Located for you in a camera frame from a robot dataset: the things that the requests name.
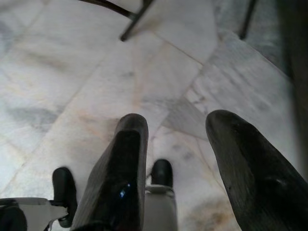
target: chair leg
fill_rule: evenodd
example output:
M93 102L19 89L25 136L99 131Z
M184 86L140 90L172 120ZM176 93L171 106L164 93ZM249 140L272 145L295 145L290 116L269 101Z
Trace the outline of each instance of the chair leg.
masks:
M143 6L141 7L141 9L139 10L139 12L137 14L134 15L132 22L128 25L127 29L124 31L124 33L120 36L120 40L122 42L126 41L131 33L131 31L133 30L133 28L135 27L135 25L139 22L139 20L141 19L141 17L144 15L144 13L147 11L147 9L150 7L151 3L154 0L143 0Z

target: marble floor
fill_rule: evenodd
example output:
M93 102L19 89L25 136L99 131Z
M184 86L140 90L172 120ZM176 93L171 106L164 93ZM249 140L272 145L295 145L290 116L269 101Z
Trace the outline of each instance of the marble floor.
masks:
M103 7L0 0L0 197L51 199L53 170L68 166L80 200L128 113L148 121L147 172L158 158L173 165L180 231L240 230L205 133L215 109L253 123L305 177L293 85L222 26L223 9L157 0L123 43L129 20Z

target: floor tile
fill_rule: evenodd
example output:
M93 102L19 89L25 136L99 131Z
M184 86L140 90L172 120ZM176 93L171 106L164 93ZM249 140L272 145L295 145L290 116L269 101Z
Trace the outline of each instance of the floor tile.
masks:
M137 76L135 111L147 118L150 137L198 75L201 65L169 44Z
M173 167L179 230L240 230L196 138L161 127L152 142L154 159L165 158Z
M293 86L287 76L236 36L225 39L185 97L204 115L217 109L237 113L303 175Z
M199 68L196 61L152 33L126 43L116 42L2 196L49 198L52 171L63 165L72 169L78 191L83 192L89 173L111 141L119 119L138 111L150 115L142 101L157 97L161 104L153 105L159 114L147 116L153 134L168 114L165 98L171 102L180 98Z
M280 17L277 1L257 1L245 41L284 73L291 74Z
M7 4L0 3L0 59L10 50L25 26Z
M0 137L0 192L10 183L17 170L25 163L26 156L15 146Z
M206 115L183 97L171 108L163 126L207 140L205 119Z
M151 29L200 63L209 58L217 45L211 0L154 1L140 26Z
M41 0L3 0L5 11L12 12L25 27L31 25L43 7Z
M7 76L0 134L30 154L125 24L124 18L92 4L51 1L0 63Z
M250 0L214 0L214 14L219 32L239 34L245 21Z

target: metal rod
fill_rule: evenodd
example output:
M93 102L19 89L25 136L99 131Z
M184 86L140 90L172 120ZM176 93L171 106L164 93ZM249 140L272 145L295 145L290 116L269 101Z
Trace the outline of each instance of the metal rod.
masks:
M139 12L134 16L134 18L132 19L132 22L129 24L129 26L127 27L127 29L124 31L124 33L122 34L122 36L120 37L121 41L126 41L129 37L129 34L131 33L132 29L134 28L134 26L138 23L138 21L141 19L141 17L144 15L144 13L146 12L146 10L149 8L149 6L151 5L151 3L154 0L144 0L143 1L143 6L141 7L141 9L139 10Z
M257 3L257 0L250 0L250 2L249 2L249 6L248 6L247 13L246 13L245 21L244 21L243 27L242 27L242 29L241 29L241 31L239 33L239 37L240 37L241 40L246 38L248 27L249 27L249 24L250 24L250 21L251 21L251 17L252 17L252 14L254 12L256 3Z
M84 2L88 2L88 3L92 3L92 4L96 4L96 5L99 5L99 6L103 6L103 7L106 7L112 11L115 11L127 18L130 18L134 13L128 11L128 10L125 10L124 8L122 7L119 7L118 5L115 5L109 1L106 1L106 0L79 0L79 1L84 1Z

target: leg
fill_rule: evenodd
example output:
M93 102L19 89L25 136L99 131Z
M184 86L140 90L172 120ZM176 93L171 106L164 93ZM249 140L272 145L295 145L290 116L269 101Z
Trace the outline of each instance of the leg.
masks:
M125 30L125 32L121 35L120 40L122 42L126 41L129 37L129 34L131 33L132 29L135 27L135 25L139 22L139 20L141 19L141 17L144 15L144 13L146 12L146 10L150 7L151 3L154 0L143 0L143 6L142 8L139 10L139 12L134 15L132 22L129 24L129 26L127 27L127 29Z
M171 164L167 160L156 161L151 176L152 184L145 191L143 231L177 231Z

